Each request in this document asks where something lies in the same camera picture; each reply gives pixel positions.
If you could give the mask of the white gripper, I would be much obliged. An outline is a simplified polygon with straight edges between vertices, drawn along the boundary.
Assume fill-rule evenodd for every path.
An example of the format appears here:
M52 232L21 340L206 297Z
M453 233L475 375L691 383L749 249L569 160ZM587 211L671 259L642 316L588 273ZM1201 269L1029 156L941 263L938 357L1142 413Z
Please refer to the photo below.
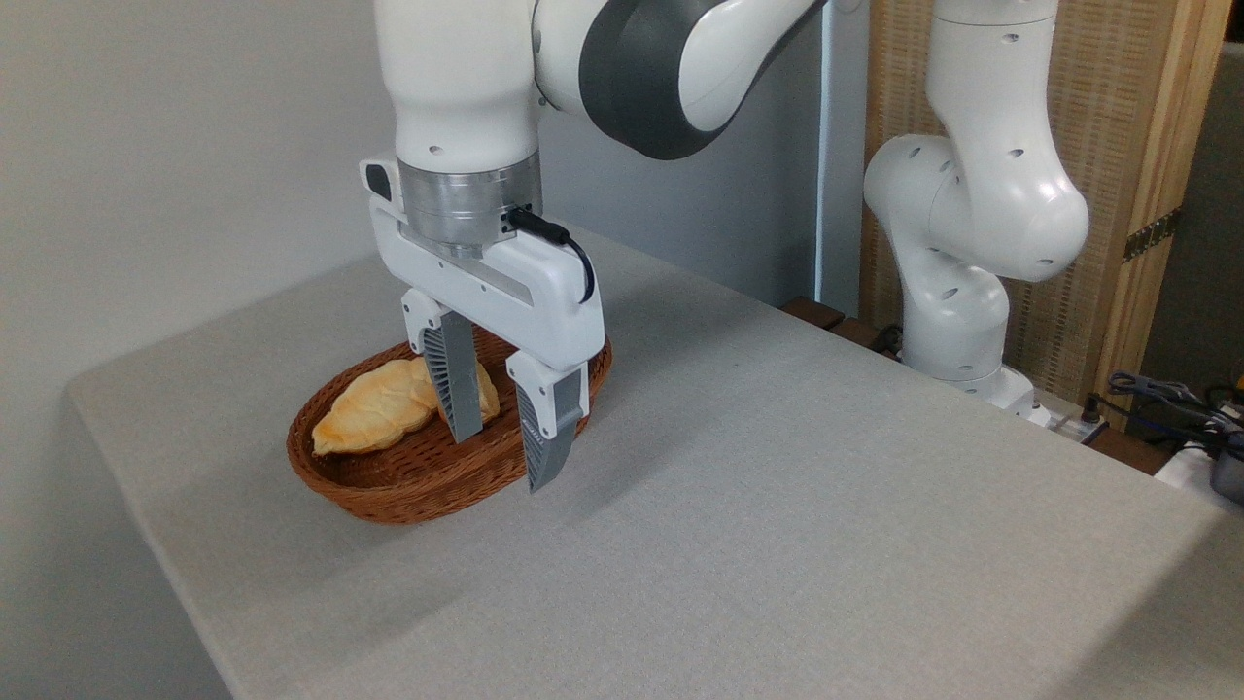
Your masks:
M545 487L564 469L578 421L590 415L585 362L605 346L603 305L597 296L583 298L582 260L524 230L484 247L478 259L454 257L407 223L396 160L366 159L360 177L372 191L381 259L411 287L401 297L408 341L430 372L453 438L462 443L483 430L475 323L521 349L506 371L518 395L529 489Z

